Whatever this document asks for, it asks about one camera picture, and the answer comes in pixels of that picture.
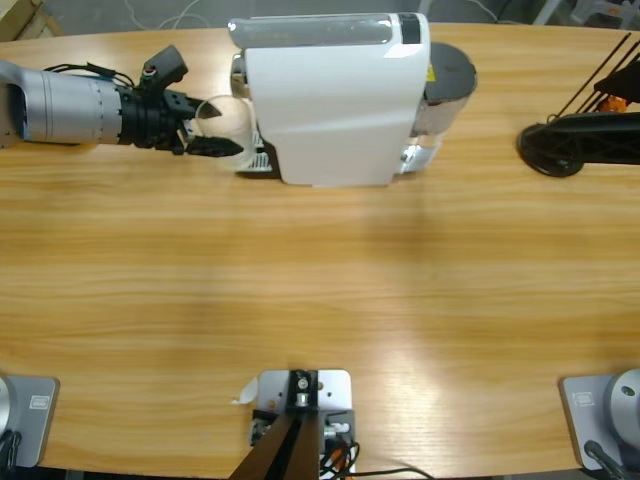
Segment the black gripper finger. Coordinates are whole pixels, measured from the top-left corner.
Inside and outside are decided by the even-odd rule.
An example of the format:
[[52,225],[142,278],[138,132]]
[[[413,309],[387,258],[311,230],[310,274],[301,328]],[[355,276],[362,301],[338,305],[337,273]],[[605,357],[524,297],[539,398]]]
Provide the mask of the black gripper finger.
[[629,103],[639,102],[639,68],[625,67],[594,85],[594,90],[622,98]]
[[531,125],[519,134],[529,166],[637,165],[639,114],[571,114]]

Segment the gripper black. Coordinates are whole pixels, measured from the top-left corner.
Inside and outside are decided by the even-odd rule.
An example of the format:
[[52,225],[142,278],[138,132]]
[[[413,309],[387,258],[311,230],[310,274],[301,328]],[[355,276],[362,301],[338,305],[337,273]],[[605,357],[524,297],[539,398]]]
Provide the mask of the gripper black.
[[117,88],[121,106],[120,145],[134,145],[142,149],[155,149],[171,153],[213,158],[232,157],[244,152],[235,141],[222,137],[196,136],[185,147],[179,131],[184,122],[195,119],[220,117],[221,111],[211,102],[202,102],[196,109],[195,100],[186,94],[164,90],[150,94],[144,89]]

